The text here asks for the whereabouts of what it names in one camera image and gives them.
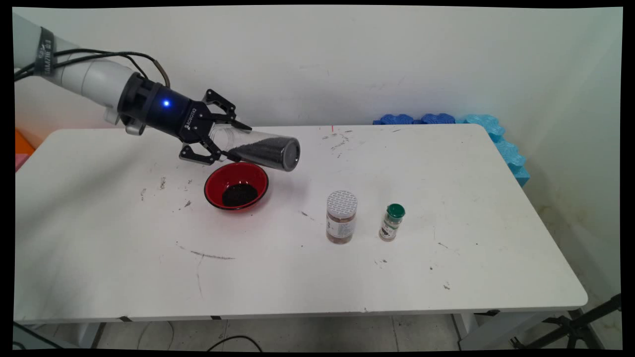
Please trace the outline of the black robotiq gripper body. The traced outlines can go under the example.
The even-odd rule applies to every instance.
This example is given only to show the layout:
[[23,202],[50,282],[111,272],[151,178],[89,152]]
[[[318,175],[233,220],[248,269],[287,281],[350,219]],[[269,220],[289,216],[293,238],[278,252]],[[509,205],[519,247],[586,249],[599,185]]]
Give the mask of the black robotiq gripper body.
[[213,90],[206,91],[202,100],[193,100],[163,84],[141,80],[141,124],[184,144],[211,140],[215,115],[209,105],[220,106],[220,96]]

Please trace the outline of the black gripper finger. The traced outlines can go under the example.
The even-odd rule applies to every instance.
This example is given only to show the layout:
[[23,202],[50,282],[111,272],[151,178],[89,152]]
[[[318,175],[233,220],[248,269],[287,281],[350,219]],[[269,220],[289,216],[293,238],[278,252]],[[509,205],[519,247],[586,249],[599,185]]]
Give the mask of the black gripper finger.
[[229,100],[222,97],[222,95],[216,93],[216,91],[212,89],[208,89],[202,99],[202,102],[205,103],[208,107],[215,106],[219,108],[222,113],[208,113],[204,114],[203,118],[208,119],[213,124],[227,124],[231,125],[231,127],[248,130],[251,131],[252,127],[238,121],[235,110],[236,107],[229,102]]
[[180,139],[182,148],[180,149],[180,159],[200,165],[213,165],[216,162],[241,162],[238,154],[229,153],[234,148],[232,139],[216,138],[211,139],[215,147],[208,148],[204,142],[197,141],[187,143]]

